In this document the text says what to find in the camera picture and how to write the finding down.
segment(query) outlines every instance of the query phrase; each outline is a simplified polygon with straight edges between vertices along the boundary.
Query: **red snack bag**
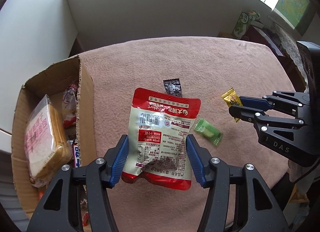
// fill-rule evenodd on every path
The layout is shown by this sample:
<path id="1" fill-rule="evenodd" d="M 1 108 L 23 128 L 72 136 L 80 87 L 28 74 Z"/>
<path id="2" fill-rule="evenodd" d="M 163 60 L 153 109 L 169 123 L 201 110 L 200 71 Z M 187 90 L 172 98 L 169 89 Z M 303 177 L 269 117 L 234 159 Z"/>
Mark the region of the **red snack bag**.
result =
<path id="1" fill-rule="evenodd" d="M 199 99 L 179 98 L 143 88 L 133 95 L 129 119 L 129 154 L 122 180 L 145 178 L 179 190 L 191 186 L 186 136 L 199 112 Z"/>
<path id="2" fill-rule="evenodd" d="M 85 212 L 83 217 L 82 217 L 82 226 L 86 227 L 87 225 L 89 225 L 89 212 Z"/>
<path id="3" fill-rule="evenodd" d="M 76 124 L 78 89 L 79 89 L 79 86 L 73 83 L 70 86 L 68 86 L 63 93 L 62 117 L 63 117 L 64 128 L 68 128 Z"/>
<path id="4" fill-rule="evenodd" d="M 41 191 L 38 192 L 38 200 L 39 201 L 41 200 L 43 195 L 44 195 L 44 191 L 41 190 Z"/>

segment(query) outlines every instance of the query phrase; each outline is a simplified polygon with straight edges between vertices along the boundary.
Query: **yellow candy wrapper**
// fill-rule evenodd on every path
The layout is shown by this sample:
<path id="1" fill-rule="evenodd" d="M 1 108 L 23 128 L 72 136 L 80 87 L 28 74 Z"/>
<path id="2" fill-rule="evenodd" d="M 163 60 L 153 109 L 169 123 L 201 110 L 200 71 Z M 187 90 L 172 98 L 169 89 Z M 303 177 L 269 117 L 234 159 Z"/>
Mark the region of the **yellow candy wrapper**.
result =
<path id="1" fill-rule="evenodd" d="M 228 107 L 230 108 L 231 105 L 238 105 L 238 106 L 243 106 L 241 103 L 240 98 L 235 92 L 235 89 L 231 88 L 228 90 L 226 93 L 221 95 L 221 98 L 227 103 Z M 234 118 L 236 123 L 239 122 L 240 119 Z"/>

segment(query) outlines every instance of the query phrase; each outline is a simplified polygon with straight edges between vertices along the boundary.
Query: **cardboard box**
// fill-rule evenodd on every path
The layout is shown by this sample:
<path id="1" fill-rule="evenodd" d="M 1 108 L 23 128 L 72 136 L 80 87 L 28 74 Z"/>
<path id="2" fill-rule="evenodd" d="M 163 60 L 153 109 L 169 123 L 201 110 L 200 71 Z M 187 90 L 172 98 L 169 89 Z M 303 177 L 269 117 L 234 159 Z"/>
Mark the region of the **cardboard box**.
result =
<path id="1" fill-rule="evenodd" d="M 30 185 L 24 135 L 28 118 L 45 94 L 61 112 L 62 95 L 72 81 L 79 79 L 76 133 L 81 164 L 97 158 L 93 130 L 93 81 L 78 56 L 57 62 L 29 79 L 21 88 L 12 127 L 12 172 L 15 189 L 23 210 L 31 218 L 38 204 L 38 189 Z"/>

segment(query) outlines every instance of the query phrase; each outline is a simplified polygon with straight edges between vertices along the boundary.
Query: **black candy wrapper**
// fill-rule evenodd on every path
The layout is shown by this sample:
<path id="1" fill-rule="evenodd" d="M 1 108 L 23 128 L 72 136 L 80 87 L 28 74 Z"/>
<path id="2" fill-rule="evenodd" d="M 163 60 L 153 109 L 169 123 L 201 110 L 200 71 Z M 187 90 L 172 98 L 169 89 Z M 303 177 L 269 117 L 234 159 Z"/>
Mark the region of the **black candy wrapper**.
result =
<path id="1" fill-rule="evenodd" d="M 163 86 L 168 95 L 182 98 L 180 79 L 163 80 Z"/>

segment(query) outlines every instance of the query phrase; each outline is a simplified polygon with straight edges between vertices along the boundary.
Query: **white wall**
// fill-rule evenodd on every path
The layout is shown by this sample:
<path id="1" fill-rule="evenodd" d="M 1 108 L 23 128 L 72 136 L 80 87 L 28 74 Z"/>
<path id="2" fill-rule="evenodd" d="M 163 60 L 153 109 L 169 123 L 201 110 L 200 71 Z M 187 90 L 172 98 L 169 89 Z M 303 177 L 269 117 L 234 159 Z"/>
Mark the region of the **white wall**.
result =
<path id="1" fill-rule="evenodd" d="M 21 85 L 66 59 L 76 35 L 67 0 L 6 1 L 0 10 L 0 129 L 12 130 Z"/>
<path id="2" fill-rule="evenodd" d="M 231 33 L 242 11 L 271 12 L 260 0 L 68 0 L 84 50 L 143 38 Z"/>
<path id="3" fill-rule="evenodd" d="M 11 135 L 0 130 L 0 154 L 11 153 Z"/>
<path id="4" fill-rule="evenodd" d="M 320 45 L 320 18 L 317 13 L 301 40 Z"/>

